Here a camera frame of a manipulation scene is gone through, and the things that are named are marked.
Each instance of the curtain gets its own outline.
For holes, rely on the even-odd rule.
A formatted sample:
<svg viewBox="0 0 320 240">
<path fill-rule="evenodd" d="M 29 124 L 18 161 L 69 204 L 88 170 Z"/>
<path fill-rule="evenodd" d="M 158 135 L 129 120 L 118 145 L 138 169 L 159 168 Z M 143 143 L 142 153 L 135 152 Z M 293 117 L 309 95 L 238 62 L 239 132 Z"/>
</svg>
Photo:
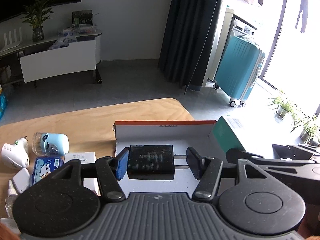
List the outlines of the curtain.
<svg viewBox="0 0 320 240">
<path fill-rule="evenodd" d="M 220 5 L 221 0 L 171 1 L 158 63 L 167 81 L 186 88 L 191 80 L 202 84 Z"/>
</svg>

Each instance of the suitcase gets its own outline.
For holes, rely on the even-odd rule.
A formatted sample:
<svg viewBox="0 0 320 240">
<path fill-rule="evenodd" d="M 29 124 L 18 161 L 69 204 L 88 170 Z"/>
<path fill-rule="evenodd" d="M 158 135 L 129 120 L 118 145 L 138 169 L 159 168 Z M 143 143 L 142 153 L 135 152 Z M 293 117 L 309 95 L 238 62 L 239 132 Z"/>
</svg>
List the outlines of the suitcase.
<svg viewBox="0 0 320 240">
<path fill-rule="evenodd" d="M 215 84 L 230 96 L 230 106 L 236 106 L 235 100 L 240 100 L 240 106 L 245 106 L 245 100 L 250 95 L 266 54 L 249 36 L 232 37 L 220 61 Z"/>
</svg>

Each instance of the floor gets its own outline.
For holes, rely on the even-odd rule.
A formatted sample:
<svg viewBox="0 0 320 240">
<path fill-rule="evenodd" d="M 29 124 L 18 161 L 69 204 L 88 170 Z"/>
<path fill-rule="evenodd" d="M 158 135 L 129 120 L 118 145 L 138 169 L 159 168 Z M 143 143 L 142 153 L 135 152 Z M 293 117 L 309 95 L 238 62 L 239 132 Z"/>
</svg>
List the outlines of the floor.
<svg viewBox="0 0 320 240">
<path fill-rule="evenodd" d="M 244 108 L 229 106 L 229 97 L 221 90 L 203 87 L 201 91 L 180 89 L 169 83 L 157 69 L 156 60 L 104 61 L 98 65 L 103 80 L 92 84 L 90 72 L 66 74 L 21 85 L 9 96 L 0 126 L 98 106 L 127 102 L 175 98 L 198 120 L 218 120 L 221 115 L 244 119 L 253 133 L 271 143 L 300 143 L 299 132 L 290 133 L 290 119 L 277 123 L 274 111 L 266 105 L 272 97 L 255 84 Z"/>
</svg>

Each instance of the green plant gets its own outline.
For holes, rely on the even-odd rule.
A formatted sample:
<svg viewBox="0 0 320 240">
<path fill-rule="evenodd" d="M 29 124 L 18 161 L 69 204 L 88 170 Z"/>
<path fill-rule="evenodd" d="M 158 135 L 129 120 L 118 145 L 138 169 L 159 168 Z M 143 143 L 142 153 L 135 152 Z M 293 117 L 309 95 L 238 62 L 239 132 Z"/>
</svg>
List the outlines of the green plant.
<svg viewBox="0 0 320 240">
<path fill-rule="evenodd" d="M 272 101 L 268 104 L 268 106 L 276 106 L 275 108 L 272 108 L 272 109 L 273 110 L 277 109 L 277 113 L 280 110 L 279 109 L 279 106 L 280 106 L 284 110 L 284 114 L 289 113 L 292 117 L 293 123 L 296 124 L 296 122 L 298 121 L 298 114 L 300 113 L 300 111 L 297 108 L 297 105 L 294 104 L 292 100 L 289 100 L 289 98 L 284 98 L 283 95 L 284 94 L 281 94 L 276 98 L 270 98 L 272 99 Z"/>
<path fill-rule="evenodd" d="M 294 131 L 300 126 L 303 126 L 303 129 L 304 129 L 303 138 L 306 144 L 310 144 L 312 143 L 312 141 L 319 143 L 320 124 L 318 124 L 316 115 L 313 115 L 312 117 L 304 116 L 303 118 L 299 118 L 299 120 L 295 123 L 291 131 Z"/>
<path fill-rule="evenodd" d="M 25 16 L 22 19 L 25 19 L 23 23 L 29 23 L 33 29 L 40 28 L 42 23 L 51 19 L 48 15 L 49 13 L 54 13 L 52 8 L 49 7 L 50 0 L 34 0 L 34 4 L 30 6 L 24 5 L 25 12 L 23 13 Z"/>
</svg>

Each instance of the wooden table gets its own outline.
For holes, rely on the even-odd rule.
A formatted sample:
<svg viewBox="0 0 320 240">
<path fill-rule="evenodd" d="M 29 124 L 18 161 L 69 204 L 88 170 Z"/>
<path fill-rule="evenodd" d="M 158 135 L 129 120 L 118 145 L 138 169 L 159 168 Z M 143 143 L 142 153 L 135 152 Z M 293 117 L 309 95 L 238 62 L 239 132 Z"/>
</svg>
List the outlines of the wooden table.
<svg viewBox="0 0 320 240">
<path fill-rule="evenodd" d="M 116 120 L 193 120 L 175 99 L 163 98 L 114 106 L 103 106 L 7 124 L 0 127 L 0 147 L 27 136 L 32 173 L 36 155 L 32 152 L 35 132 L 63 133 L 69 138 L 69 152 L 95 152 L 96 157 L 114 156 L 116 139 L 112 130 Z M 0 162 L 0 217 L 7 217 L 5 198 L 8 181 L 17 170 Z"/>
</svg>

